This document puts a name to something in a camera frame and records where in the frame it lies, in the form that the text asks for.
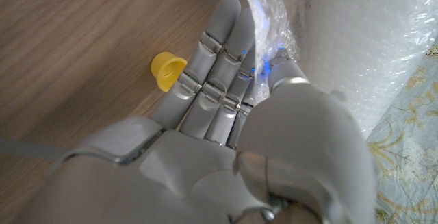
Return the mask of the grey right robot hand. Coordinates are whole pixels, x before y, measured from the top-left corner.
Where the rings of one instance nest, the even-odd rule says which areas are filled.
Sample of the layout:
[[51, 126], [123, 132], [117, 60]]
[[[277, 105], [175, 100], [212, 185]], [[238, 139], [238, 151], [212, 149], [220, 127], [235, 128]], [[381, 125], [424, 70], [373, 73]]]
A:
[[220, 0], [151, 118], [93, 133], [62, 156], [17, 223], [372, 223], [372, 155], [350, 113], [283, 49], [253, 103], [254, 22]]

